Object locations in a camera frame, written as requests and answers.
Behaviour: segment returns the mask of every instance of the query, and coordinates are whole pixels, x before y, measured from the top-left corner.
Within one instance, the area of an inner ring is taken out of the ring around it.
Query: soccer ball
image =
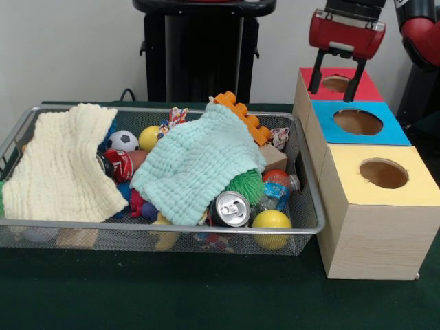
[[[107,150],[123,150],[125,152],[139,150],[138,139],[128,131],[118,131],[110,135],[106,144]]]

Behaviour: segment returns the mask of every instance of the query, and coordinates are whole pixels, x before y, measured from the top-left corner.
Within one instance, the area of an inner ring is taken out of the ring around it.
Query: yellow box top
[[[413,146],[329,144],[350,204],[440,206],[440,189]]]

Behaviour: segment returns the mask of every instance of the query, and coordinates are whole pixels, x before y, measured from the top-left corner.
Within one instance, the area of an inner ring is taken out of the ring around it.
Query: circular hole
[[[335,113],[333,119],[341,129],[356,135],[376,135],[384,128],[378,117],[359,109],[341,110]]]
[[[325,88],[330,91],[336,91],[338,93],[345,93],[349,88],[350,79],[344,76],[331,76],[322,81]]]
[[[360,174],[381,188],[396,189],[408,182],[408,173],[389,159],[368,159],[360,166]]]

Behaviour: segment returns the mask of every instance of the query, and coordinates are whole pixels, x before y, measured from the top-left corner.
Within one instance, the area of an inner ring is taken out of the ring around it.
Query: white wall
[[[303,10],[297,6],[301,2]],[[308,44],[313,11],[325,0],[278,0],[260,18],[261,59],[254,66],[252,102],[292,102],[299,66],[312,66]],[[393,2],[388,30],[367,69],[396,110],[410,70]],[[143,14],[130,0],[0,0],[0,141],[21,113],[42,100],[115,100],[125,87],[146,100]],[[325,59],[348,66],[349,60]]]
[[[0,142],[43,100],[145,100],[143,17],[130,0],[0,0]]]

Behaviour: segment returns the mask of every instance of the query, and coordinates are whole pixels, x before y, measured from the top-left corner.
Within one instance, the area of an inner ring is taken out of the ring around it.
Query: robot
[[[440,22],[436,22],[435,0],[394,0],[403,44],[411,61],[426,71],[440,67]],[[379,20],[385,0],[327,0],[324,10],[311,19],[309,43],[317,47],[309,91],[320,86],[324,55],[352,58],[357,62],[344,101],[354,99],[367,60],[372,59],[385,35]]]

